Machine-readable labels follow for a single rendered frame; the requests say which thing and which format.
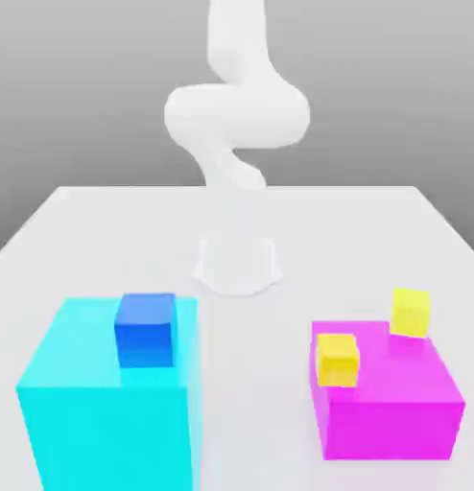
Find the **small yellow cube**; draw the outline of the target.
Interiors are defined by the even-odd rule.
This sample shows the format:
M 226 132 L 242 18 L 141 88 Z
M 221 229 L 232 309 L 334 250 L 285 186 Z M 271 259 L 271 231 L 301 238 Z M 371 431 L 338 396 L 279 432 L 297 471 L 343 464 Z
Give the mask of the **small yellow cube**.
M 425 339 L 431 315 L 429 293 L 395 288 L 392 295 L 390 332 L 392 335 Z
M 316 375 L 319 386 L 355 387 L 358 381 L 360 352 L 351 334 L 318 334 Z

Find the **large magenta box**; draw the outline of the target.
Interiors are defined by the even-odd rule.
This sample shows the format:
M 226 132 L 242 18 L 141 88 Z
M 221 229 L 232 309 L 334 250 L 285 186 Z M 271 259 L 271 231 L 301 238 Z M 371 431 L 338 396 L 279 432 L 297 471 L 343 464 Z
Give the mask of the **large magenta box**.
M 388 322 L 323 320 L 311 336 L 349 334 L 360 352 L 355 387 L 320 386 L 315 340 L 309 386 L 322 455 L 333 459 L 447 459 L 465 401 L 433 342 L 393 336 Z

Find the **large cyan box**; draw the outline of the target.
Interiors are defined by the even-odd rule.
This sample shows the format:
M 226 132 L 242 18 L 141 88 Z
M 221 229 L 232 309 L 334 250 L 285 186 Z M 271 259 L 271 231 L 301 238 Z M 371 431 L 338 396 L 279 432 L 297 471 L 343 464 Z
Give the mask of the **large cyan box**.
M 172 367 L 123 368 L 117 298 L 70 297 L 16 385 L 43 491 L 201 491 L 199 308 Z

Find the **small blue cube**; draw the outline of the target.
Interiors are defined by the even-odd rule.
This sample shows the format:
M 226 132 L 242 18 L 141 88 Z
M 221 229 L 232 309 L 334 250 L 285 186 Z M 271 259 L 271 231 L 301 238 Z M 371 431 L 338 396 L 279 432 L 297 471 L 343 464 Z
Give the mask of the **small blue cube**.
M 176 295 L 124 294 L 114 320 L 114 334 L 122 368 L 174 366 L 178 336 Z

